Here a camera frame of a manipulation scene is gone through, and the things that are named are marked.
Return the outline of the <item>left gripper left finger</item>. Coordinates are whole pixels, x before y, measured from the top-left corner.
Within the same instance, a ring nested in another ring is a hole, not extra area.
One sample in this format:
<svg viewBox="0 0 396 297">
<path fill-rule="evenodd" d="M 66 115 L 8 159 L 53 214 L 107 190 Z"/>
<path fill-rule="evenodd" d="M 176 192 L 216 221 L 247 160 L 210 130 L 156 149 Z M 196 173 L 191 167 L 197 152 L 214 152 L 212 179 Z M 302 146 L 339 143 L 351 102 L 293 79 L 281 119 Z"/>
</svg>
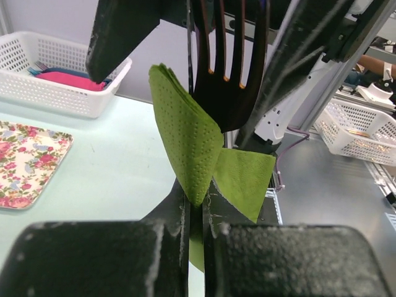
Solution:
<svg viewBox="0 0 396 297">
<path fill-rule="evenodd" d="M 136 221 L 39 222 L 17 237 L 2 296 L 187 296 L 190 207 L 180 185 Z"/>
</svg>

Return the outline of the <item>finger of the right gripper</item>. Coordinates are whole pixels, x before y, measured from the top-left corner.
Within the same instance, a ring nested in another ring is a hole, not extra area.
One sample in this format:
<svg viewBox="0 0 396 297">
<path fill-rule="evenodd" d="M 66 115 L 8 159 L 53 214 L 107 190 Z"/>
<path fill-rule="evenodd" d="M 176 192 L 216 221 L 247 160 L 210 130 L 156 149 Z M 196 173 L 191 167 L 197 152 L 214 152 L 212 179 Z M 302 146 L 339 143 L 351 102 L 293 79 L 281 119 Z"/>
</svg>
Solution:
<svg viewBox="0 0 396 297">
<path fill-rule="evenodd" d="M 161 20 L 186 26 L 186 1 L 99 0 L 85 66 L 102 82 L 156 28 Z"/>
<path fill-rule="evenodd" d="M 333 30 L 353 1 L 292 1 L 267 63 L 256 104 L 239 129 L 236 144 L 243 148 L 263 115 L 299 87 L 323 52 L 326 41 L 319 35 Z"/>
</svg>

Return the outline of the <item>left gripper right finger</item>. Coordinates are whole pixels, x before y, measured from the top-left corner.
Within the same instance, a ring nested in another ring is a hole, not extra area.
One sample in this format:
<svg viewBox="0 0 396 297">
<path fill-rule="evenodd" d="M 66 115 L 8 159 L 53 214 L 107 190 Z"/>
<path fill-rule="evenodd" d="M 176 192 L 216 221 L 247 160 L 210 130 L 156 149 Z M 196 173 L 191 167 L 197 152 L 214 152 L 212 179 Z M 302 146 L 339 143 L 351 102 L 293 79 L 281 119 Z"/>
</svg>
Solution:
<svg viewBox="0 0 396 297">
<path fill-rule="evenodd" d="M 215 182 L 203 206 L 207 296 L 390 296 L 371 245 L 339 225 L 255 224 Z"/>
</svg>

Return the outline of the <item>green paper napkin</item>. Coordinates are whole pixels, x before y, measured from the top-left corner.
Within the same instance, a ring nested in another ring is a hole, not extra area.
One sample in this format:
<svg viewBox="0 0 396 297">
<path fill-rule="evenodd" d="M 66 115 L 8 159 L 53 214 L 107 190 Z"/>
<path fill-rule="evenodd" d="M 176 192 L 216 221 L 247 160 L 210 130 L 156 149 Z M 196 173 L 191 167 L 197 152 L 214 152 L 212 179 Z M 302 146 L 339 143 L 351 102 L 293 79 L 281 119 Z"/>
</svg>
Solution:
<svg viewBox="0 0 396 297">
<path fill-rule="evenodd" d="M 157 127 L 192 208 L 202 205 L 210 182 L 215 181 L 232 206 L 257 222 L 275 157 L 224 148 L 219 126 L 179 83 L 172 69 L 152 65 L 148 75 Z"/>
</svg>

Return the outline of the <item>person forearm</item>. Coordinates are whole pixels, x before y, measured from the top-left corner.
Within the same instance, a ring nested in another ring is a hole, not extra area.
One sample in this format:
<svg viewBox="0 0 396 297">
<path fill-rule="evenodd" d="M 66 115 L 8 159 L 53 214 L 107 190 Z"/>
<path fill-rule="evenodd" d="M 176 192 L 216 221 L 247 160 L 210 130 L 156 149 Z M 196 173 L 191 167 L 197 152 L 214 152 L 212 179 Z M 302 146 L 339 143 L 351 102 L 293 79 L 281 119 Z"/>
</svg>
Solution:
<svg viewBox="0 0 396 297">
<path fill-rule="evenodd" d="M 381 61 L 379 59 L 364 54 L 360 57 L 357 64 L 377 75 L 383 76 L 384 64 L 385 64 L 384 61 Z"/>
</svg>

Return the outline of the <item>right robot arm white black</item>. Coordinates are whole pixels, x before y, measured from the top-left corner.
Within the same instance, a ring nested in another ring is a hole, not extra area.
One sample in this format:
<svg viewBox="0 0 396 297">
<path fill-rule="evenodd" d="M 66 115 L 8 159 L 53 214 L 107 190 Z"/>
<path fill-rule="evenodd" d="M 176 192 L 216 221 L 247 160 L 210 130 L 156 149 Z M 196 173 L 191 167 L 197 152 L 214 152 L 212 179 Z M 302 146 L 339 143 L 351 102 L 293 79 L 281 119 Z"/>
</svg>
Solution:
<svg viewBox="0 0 396 297">
<path fill-rule="evenodd" d="M 189 89 L 236 145 L 258 133 L 277 148 L 294 115 L 317 118 L 394 1 L 99 1 L 86 68 L 101 82 L 161 20 L 197 38 Z"/>
</svg>

